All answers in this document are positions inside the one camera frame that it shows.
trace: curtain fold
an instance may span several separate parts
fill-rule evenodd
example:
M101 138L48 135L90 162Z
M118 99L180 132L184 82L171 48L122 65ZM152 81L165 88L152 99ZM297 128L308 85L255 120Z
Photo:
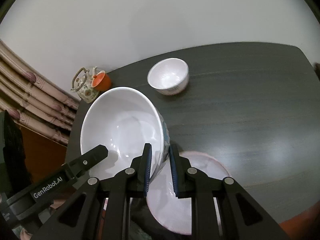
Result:
M78 106L0 40L0 111L7 110L15 122L66 145Z

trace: metal rivet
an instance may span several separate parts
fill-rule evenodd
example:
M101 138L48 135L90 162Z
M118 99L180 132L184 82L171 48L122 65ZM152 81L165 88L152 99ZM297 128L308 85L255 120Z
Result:
M134 168L127 168L125 169L126 174L133 174L135 172Z
M191 167L191 168L188 169L188 173L190 173L190 174L196 174L196 173L197 173L197 169Z
M88 184L90 184L90 185L94 185L94 184L96 184L97 183L97 179L96 178L90 178L90 179L88 179Z
M233 178L228 177L224 179L224 182L226 184L232 185L235 181L233 180Z

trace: floral teapot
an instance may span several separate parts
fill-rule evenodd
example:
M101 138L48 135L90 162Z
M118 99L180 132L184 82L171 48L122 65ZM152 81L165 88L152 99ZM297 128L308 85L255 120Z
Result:
M76 92L79 97L81 97L85 102L93 102L99 95L99 91L91 86L93 76L96 75L97 67L92 69L92 75L90 75L90 70L86 70L84 67L81 68L72 80L72 92ZM84 75L78 78L78 75L84 71Z

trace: floral curtain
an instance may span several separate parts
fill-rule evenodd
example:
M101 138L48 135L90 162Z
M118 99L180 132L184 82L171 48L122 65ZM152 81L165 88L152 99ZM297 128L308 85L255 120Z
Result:
M0 40L0 111L67 145L79 102L46 80Z

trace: gray tabletop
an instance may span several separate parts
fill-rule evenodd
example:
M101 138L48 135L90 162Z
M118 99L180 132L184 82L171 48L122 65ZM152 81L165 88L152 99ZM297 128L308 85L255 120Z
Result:
M186 90L163 96L147 83L158 61L187 62ZM207 152L277 221L320 199L320 82L296 47L241 42L200 46L151 57L108 73L113 87L145 94L180 150ZM90 105L81 101L66 161L80 155Z

